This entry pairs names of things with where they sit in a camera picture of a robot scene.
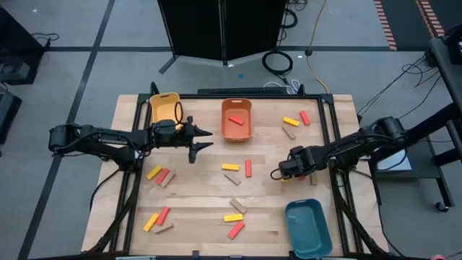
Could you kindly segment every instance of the wooden tabletop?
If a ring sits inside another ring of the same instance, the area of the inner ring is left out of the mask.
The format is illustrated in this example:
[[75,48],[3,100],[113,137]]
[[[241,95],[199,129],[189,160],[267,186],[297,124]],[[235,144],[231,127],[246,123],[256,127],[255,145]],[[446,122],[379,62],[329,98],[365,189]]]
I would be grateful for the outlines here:
[[[136,95],[119,96],[112,128],[130,131],[136,108]],[[358,130],[356,111],[351,95],[334,95],[335,108],[342,136]],[[270,179],[270,172],[278,162],[287,159],[289,149],[302,145],[323,145],[323,134],[316,100],[252,100],[253,137],[246,143],[228,143],[220,134],[222,100],[182,100],[185,116],[193,116],[194,124],[210,131],[213,136],[196,138],[195,142],[213,142],[197,156],[194,164],[188,163],[186,148],[154,149],[144,161],[139,200],[136,208],[131,254],[191,255],[199,250],[201,255],[226,256],[287,256],[292,250],[284,209],[289,202],[299,199],[317,199],[328,223],[333,243],[331,255],[341,256],[339,228],[336,220],[327,170],[318,171],[318,185],[292,179],[289,183]],[[282,130],[284,116],[300,118],[300,111],[307,111],[311,125],[303,123],[294,128],[296,139],[290,140]],[[330,117],[328,126],[331,140],[333,132]],[[252,160],[252,178],[245,177],[245,160]],[[223,176],[222,163],[240,165],[236,176],[241,184],[236,186]],[[176,177],[166,188],[148,180],[148,174],[156,165],[169,168]],[[104,162],[100,172],[102,181],[117,166]],[[369,173],[367,163],[361,162],[358,170]],[[351,174],[351,186],[359,221],[377,244],[388,250],[383,236],[378,204],[372,181],[362,175]],[[122,173],[105,183],[95,196],[82,250],[91,248],[103,235],[114,218]],[[223,216],[239,213],[230,200],[236,198],[248,208],[244,215],[245,227],[234,240],[227,237],[235,222],[223,222]],[[160,234],[145,233],[142,229],[153,213],[162,207],[170,208],[166,223],[174,228]],[[351,226],[347,218],[350,250],[354,251]],[[121,234],[126,223],[121,225]],[[122,248],[123,236],[118,239]]]

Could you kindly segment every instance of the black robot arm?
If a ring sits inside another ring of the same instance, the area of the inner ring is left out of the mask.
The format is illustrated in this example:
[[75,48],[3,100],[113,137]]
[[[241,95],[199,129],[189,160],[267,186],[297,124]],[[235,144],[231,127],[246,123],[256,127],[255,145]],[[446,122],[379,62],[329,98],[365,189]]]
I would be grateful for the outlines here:
[[349,172],[365,155],[371,155],[383,147],[404,147],[406,131],[398,119],[378,119],[356,133],[324,146],[294,147],[288,160],[279,163],[282,178],[306,176],[316,170],[327,168],[335,158],[338,170]]
[[189,163],[194,163],[197,152],[213,143],[194,144],[194,137],[210,136],[212,133],[201,130],[192,123],[193,117],[189,116],[178,130],[173,120],[162,120],[152,124],[148,129],[135,131],[117,131],[90,125],[60,125],[50,130],[48,148],[54,155],[83,152],[112,159],[121,170],[133,170],[136,160],[147,156],[153,148],[187,147]]

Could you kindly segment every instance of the yellow block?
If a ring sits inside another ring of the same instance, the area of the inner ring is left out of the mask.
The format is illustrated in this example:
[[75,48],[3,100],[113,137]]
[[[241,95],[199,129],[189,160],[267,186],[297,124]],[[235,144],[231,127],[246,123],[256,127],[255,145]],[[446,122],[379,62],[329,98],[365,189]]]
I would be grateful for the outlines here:
[[148,175],[146,175],[146,178],[148,178],[149,180],[152,180],[158,173],[160,173],[160,171],[162,170],[162,166],[158,165],[156,166],[156,168],[152,169],[150,173],[148,173]]
[[299,121],[294,120],[292,118],[288,118],[286,116],[284,117],[284,123],[287,123],[287,124],[292,125],[292,126],[298,126],[300,124]]
[[243,220],[244,216],[242,214],[226,215],[225,222],[240,221]]
[[146,223],[146,225],[143,227],[143,230],[145,232],[149,232],[152,228],[152,226],[156,223],[157,218],[159,217],[158,214],[153,214],[151,219]]
[[223,170],[239,170],[239,165],[233,165],[230,163],[223,163],[222,164]]

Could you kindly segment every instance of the white cable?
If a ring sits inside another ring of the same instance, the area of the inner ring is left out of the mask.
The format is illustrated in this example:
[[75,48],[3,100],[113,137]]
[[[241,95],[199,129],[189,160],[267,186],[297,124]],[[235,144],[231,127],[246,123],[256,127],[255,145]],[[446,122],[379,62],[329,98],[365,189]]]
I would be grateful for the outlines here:
[[300,82],[298,80],[296,80],[296,79],[291,80],[290,85],[283,86],[283,85],[281,85],[281,84],[279,84],[277,82],[268,82],[263,87],[268,87],[268,85],[270,85],[270,84],[276,85],[278,87],[286,87],[288,94],[297,94],[298,89],[300,88]]

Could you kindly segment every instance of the red wooden block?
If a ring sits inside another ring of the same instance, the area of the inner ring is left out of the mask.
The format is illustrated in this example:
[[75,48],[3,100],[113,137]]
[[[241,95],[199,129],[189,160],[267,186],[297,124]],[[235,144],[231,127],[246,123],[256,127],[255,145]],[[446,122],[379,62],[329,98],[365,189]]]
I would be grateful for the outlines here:
[[245,177],[252,177],[252,161],[245,160]]
[[168,211],[169,211],[169,210],[170,210],[170,209],[169,209],[168,207],[163,207],[163,208],[162,208],[162,211],[160,212],[160,215],[159,215],[159,217],[157,218],[156,224],[158,224],[158,225],[164,224],[164,220],[165,220],[165,218],[167,217],[167,214],[168,214]]
[[230,116],[228,119],[240,125],[244,124],[244,120],[238,118],[237,116]]
[[300,115],[302,116],[303,123],[305,123],[306,126],[311,124],[310,119],[304,111],[300,111]]
[[236,226],[234,226],[234,228],[231,230],[231,232],[228,234],[228,236],[231,238],[231,239],[234,239],[234,237],[239,233],[239,231],[241,229],[243,229],[244,227],[244,222],[243,221],[239,221]]
[[164,181],[165,177],[167,177],[167,174],[169,172],[170,170],[168,170],[167,168],[162,170],[162,172],[160,172],[159,174],[159,177],[157,177],[156,183],[160,185]]

